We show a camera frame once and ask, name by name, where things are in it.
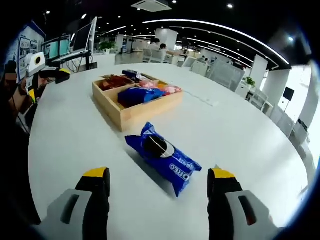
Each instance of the blue bag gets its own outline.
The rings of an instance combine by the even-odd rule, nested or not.
[[[118,93],[118,103],[126,108],[150,102],[164,94],[158,88],[130,87]]]
[[[194,171],[200,172],[202,169],[197,162],[159,135],[150,122],[147,122],[142,129],[141,136],[126,136],[125,141],[149,165],[172,183],[177,197],[189,184],[189,179]]]

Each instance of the air conditioning vent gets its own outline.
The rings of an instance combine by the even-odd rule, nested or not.
[[[151,13],[172,10],[172,8],[168,6],[168,2],[165,0],[143,0],[133,4],[131,7],[142,9]]]

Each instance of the wooden compartment box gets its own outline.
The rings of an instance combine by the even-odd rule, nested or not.
[[[161,84],[167,85],[166,82],[160,81],[154,77],[145,74],[144,76],[157,83],[160,82]],[[118,93],[131,87],[137,87],[138,85],[131,84],[102,91],[99,87],[99,83],[103,81],[105,81],[105,79],[92,82],[93,97],[103,107],[108,117],[121,132],[128,130],[136,123],[147,122],[153,116],[176,107],[182,102],[183,98],[183,92],[181,91],[160,97],[147,103],[125,108],[118,103]]]

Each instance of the potted plant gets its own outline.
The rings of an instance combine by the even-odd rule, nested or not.
[[[105,54],[110,54],[110,49],[113,49],[115,47],[115,43],[111,41],[103,41],[100,42],[99,49],[104,51]]]
[[[249,88],[254,88],[256,86],[256,82],[249,76],[244,77],[243,81],[248,85]]]

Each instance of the poster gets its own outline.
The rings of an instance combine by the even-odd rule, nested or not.
[[[8,49],[5,63],[15,61],[17,65],[17,82],[26,76],[26,56],[30,53],[42,51],[42,44],[45,40],[45,33],[32,21],[25,25],[17,38]]]

